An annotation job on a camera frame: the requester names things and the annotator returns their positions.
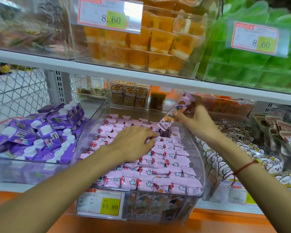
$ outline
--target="cloud print on wrapper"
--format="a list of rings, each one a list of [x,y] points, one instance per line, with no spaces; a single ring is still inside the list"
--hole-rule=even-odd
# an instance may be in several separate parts
[[[153,182],[148,181],[148,182],[146,183],[146,185],[147,185],[148,187],[153,187]]]
[[[135,179],[130,180],[129,183],[130,183],[131,185],[136,185],[136,184],[137,184]]]
[[[186,191],[186,187],[181,185],[181,186],[179,186],[179,190]]]

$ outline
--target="white metal shelf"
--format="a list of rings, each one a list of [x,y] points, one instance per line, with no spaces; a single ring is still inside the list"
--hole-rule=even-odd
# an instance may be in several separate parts
[[[104,79],[123,80],[183,89],[191,92],[210,93],[231,96],[234,98],[245,98],[291,105],[291,94],[201,82],[185,78],[91,65],[5,50],[0,50],[0,62],[9,62],[11,64],[24,65],[27,67],[35,67],[40,69],[57,70],[71,74],[89,75]]]

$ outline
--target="bracelet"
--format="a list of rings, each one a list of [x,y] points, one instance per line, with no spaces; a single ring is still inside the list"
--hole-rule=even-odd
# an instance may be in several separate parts
[[[232,175],[234,176],[234,180],[233,180],[233,182],[232,182],[232,184],[230,185],[230,186],[232,186],[232,185],[234,185],[235,184],[235,182],[236,182],[236,175],[238,174],[238,173],[240,173],[241,171],[243,171],[246,167],[249,167],[251,164],[253,164],[253,163],[258,163],[258,161],[256,161],[256,160],[254,160],[254,161],[252,161],[251,163],[248,163],[248,164],[246,164],[246,165],[244,165],[243,167],[241,167],[240,169],[238,169],[236,172],[234,172]]]

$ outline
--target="price tag reading 15.80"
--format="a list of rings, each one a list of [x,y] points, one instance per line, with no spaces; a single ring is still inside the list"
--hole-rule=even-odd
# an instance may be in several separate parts
[[[279,29],[263,25],[235,22],[231,47],[275,55]]]
[[[128,17],[124,14],[124,1],[80,0],[78,24],[125,30]]]

